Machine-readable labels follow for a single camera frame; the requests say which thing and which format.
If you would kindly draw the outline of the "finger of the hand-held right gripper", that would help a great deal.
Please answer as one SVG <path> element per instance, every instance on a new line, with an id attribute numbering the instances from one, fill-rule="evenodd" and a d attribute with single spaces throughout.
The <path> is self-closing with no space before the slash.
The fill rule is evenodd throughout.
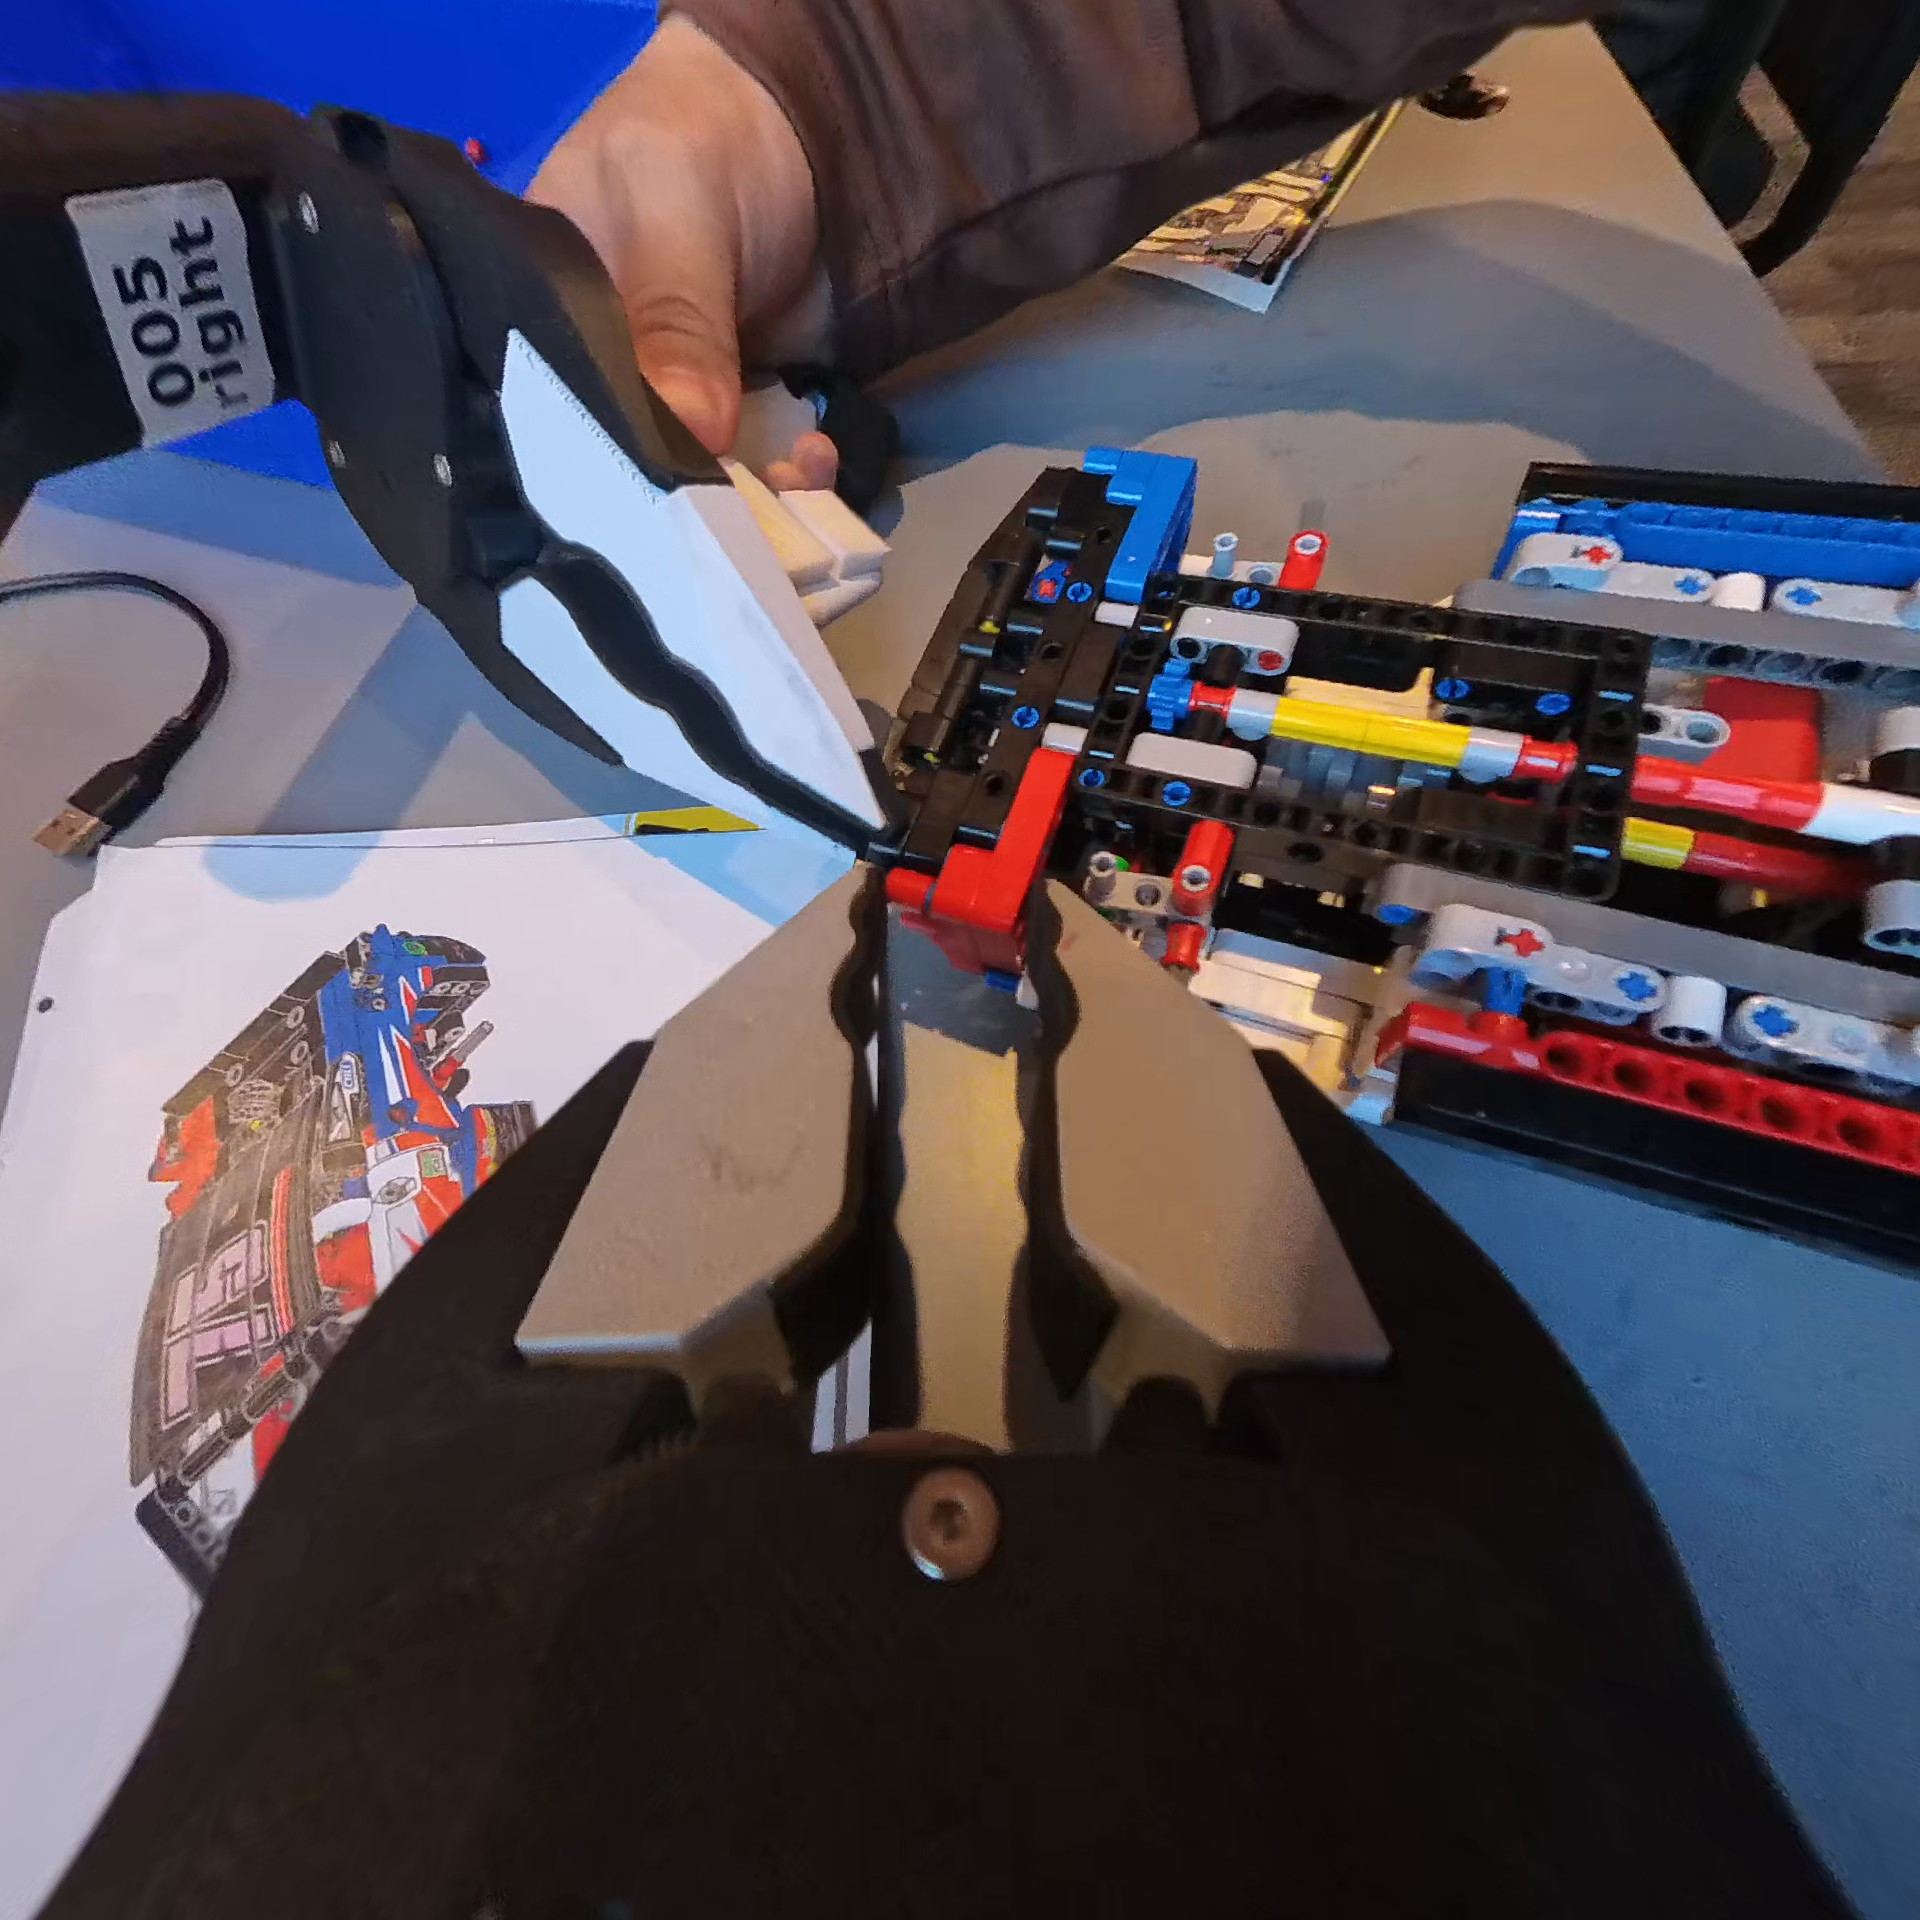
<path id="1" fill-rule="evenodd" d="M 761 797 L 709 766 L 668 711 L 616 681 L 550 587 L 518 581 L 502 594 L 498 607 L 500 634 L 512 656 L 639 776 L 759 827 L 837 839 L 855 852 L 874 842 L 874 782 L 862 759 L 874 737 L 846 677 L 800 607 L 773 613 L 750 602 L 746 609 L 757 634 L 732 607 L 723 607 L 721 689 L 748 744 L 774 769 L 851 815 L 849 826 L 806 827 L 789 805 Z"/>
<path id="2" fill-rule="evenodd" d="M 757 634 L 748 604 L 805 611 L 742 492 L 729 478 L 671 489 L 646 478 L 517 329 L 507 333 L 500 418 L 521 494 L 544 536 L 524 579 L 557 594 L 616 681 L 668 711 L 709 766 L 787 805 L 806 827 L 851 826 L 853 815 L 774 769 L 721 687 L 723 609 L 748 634 Z M 872 756 L 874 744 L 862 759 L 874 783 L 874 837 L 885 837 L 895 826 Z"/>

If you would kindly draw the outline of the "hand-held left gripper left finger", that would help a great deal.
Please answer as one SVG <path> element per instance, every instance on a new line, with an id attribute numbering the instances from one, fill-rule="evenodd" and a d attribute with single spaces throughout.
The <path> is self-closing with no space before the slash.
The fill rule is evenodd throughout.
<path id="1" fill-rule="evenodd" d="M 527 1359 L 806 1388 L 853 1343 L 885 934 L 878 874 L 853 870 L 661 1026 Z"/>

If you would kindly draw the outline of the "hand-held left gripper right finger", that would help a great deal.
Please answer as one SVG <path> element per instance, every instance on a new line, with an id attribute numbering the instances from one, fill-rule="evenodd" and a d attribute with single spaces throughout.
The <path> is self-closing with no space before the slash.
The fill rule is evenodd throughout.
<path id="1" fill-rule="evenodd" d="M 1374 1370 L 1391 1345 L 1262 1061 L 1076 892 L 1027 907 L 1038 1080 L 1027 1298 L 1063 1397 L 1147 1380 L 1209 1414 L 1245 1375 Z"/>

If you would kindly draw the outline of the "white brick race car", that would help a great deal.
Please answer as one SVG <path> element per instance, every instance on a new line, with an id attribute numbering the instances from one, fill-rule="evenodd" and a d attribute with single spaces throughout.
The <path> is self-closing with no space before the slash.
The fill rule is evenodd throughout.
<path id="1" fill-rule="evenodd" d="M 1195 502 L 1095 445 L 976 552 L 905 922 L 1013 991 L 1071 884 L 1357 1120 L 1916 1266 L 1916 489 L 1535 463 L 1443 602 Z"/>

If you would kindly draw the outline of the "person's right forearm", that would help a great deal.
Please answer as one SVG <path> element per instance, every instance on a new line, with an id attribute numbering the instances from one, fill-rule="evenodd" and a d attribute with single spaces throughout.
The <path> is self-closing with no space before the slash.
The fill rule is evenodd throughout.
<path id="1" fill-rule="evenodd" d="M 677 3 L 790 120 L 858 375 L 1101 272 L 1583 1 Z"/>

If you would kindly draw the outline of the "person's right hand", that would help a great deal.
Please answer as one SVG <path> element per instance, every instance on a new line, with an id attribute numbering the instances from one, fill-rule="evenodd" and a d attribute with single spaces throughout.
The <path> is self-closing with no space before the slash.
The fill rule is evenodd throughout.
<path id="1" fill-rule="evenodd" d="M 661 18 L 527 196 L 586 235 L 642 375 L 710 453 L 732 453 L 753 372 L 827 360 L 833 291 L 805 145 L 682 15 Z"/>

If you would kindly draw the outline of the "open instruction booklet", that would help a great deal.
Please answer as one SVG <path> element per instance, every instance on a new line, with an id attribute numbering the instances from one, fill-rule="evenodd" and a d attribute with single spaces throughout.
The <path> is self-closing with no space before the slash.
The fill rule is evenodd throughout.
<path id="1" fill-rule="evenodd" d="M 851 861 L 620 821 L 105 856 L 48 929 L 5 1118 L 5 1915 L 118 1785 L 400 1264 Z"/>

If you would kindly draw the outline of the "holographic sticker sheet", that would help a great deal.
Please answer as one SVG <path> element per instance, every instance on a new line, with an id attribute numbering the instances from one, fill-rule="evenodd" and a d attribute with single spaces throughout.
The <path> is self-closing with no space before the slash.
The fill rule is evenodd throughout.
<path id="1" fill-rule="evenodd" d="M 1400 102 L 1381 108 L 1310 156 L 1189 205 L 1118 256 L 1117 268 L 1269 312 L 1402 111 Z"/>

